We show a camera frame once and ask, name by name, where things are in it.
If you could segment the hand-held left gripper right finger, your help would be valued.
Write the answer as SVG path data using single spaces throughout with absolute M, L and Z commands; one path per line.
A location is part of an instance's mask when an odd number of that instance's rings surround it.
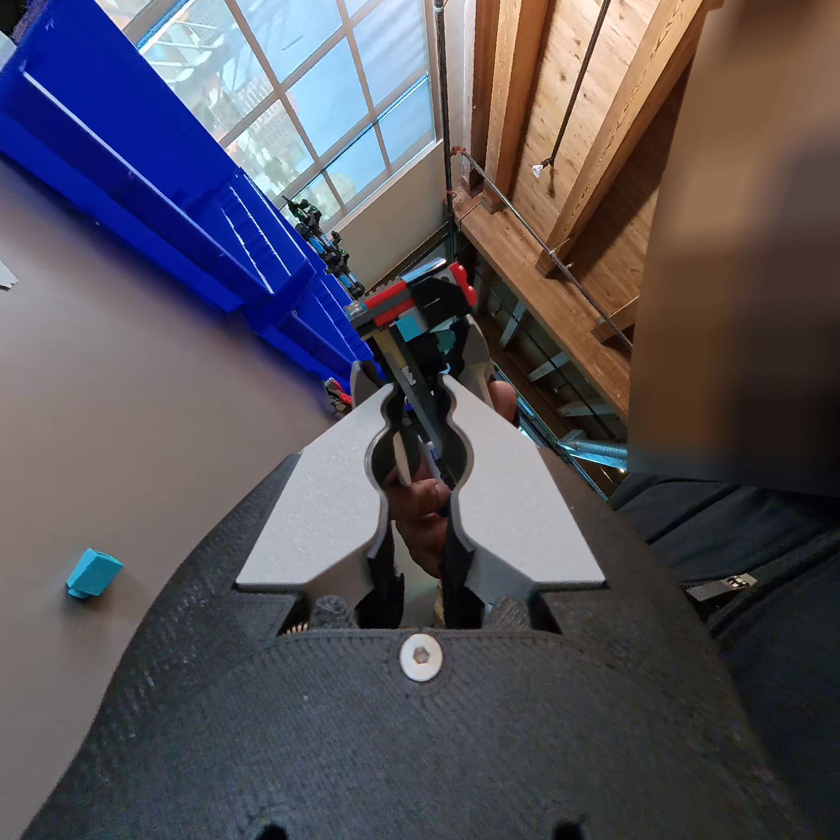
M 438 385 L 440 465 L 455 483 L 441 565 L 444 620 L 481 622 L 505 597 L 603 587 L 546 450 L 451 375 Z

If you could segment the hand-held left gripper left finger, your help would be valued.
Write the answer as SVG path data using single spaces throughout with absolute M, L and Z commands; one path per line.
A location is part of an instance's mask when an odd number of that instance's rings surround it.
M 397 578 L 383 484 L 396 467 L 392 415 L 402 406 L 385 385 L 300 452 L 238 588 L 387 601 Z

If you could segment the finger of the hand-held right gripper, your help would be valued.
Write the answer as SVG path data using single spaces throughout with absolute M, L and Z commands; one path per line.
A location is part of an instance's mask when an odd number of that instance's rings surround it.
M 350 373 L 351 407 L 356 409 L 384 385 L 379 368 L 372 360 L 356 360 Z
M 488 384 L 493 371 L 487 342 L 472 314 L 453 323 L 453 377 L 475 397 L 493 407 Z

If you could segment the long black toy brick assembly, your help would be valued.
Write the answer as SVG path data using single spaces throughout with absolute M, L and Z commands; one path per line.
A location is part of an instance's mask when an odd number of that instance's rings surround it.
M 352 301 L 344 310 L 351 327 L 371 349 L 376 370 L 401 390 L 410 406 L 408 412 L 416 418 L 415 425 L 423 429 L 423 441 L 431 445 L 436 468 L 453 489 L 454 474 L 443 461 L 448 402 L 437 391 L 438 377 L 448 370 L 448 355 L 455 346 L 454 337 L 450 337 L 442 350 L 438 333 L 447 332 L 453 316 L 439 318 L 446 307 L 436 301 L 421 304 L 408 286 L 401 285 Z

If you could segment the red black toy brick build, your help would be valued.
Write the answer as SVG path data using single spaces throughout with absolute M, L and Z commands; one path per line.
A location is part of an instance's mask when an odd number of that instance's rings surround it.
M 447 264 L 443 258 L 434 259 L 403 273 L 400 280 L 429 329 L 464 318 L 477 303 L 467 269 L 458 261 Z

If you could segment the teal sloped toy brick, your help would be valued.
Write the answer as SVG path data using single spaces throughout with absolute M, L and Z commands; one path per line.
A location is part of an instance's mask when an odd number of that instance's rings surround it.
M 100 596 L 123 568 L 110 554 L 86 549 L 66 580 L 67 593 L 79 600 Z

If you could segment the blue plastic bin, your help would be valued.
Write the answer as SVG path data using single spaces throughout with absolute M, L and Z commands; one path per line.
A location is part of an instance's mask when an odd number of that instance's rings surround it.
M 2 151 L 257 329 L 316 278 L 305 243 L 95 2 L 42 2 L 2 69 Z
M 370 347 L 354 331 L 341 284 L 311 261 L 276 290 L 268 302 L 247 308 L 249 327 L 290 362 L 321 382 L 347 387 L 356 361 L 371 361 Z

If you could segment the grey desk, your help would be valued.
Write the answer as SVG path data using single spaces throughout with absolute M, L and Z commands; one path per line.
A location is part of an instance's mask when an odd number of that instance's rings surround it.
M 177 566 L 333 422 L 319 383 L 2 159 L 2 838 L 84 739 Z M 124 568 L 97 597 L 86 549 Z

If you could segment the person's right hand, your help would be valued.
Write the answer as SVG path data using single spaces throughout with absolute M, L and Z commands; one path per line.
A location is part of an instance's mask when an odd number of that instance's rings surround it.
M 405 486 L 393 469 L 385 478 L 383 489 L 390 518 L 413 561 L 424 572 L 440 579 L 450 488 L 436 477 L 424 456 L 412 474 L 410 485 Z

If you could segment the person's black jacket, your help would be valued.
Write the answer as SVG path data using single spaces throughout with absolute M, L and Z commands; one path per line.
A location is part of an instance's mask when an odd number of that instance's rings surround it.
M 797 809 L 838 838 L 838 499 L 631 474 L 610 505 L 685 588 L 755 579 L 707 629 Z

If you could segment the large window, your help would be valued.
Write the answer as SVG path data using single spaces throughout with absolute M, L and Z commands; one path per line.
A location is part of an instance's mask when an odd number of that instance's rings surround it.
M 290 221 L 332 228 L 438 138 L 432 2 L 98 5 Z

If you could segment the silver air duct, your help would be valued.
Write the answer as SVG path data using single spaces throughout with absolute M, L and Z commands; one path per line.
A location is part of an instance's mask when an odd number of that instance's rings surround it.
M 627 447 L 624 444 L 568 436 L 561 439 L 560 446 L 570 457 L 622 471 L 627 470 Z

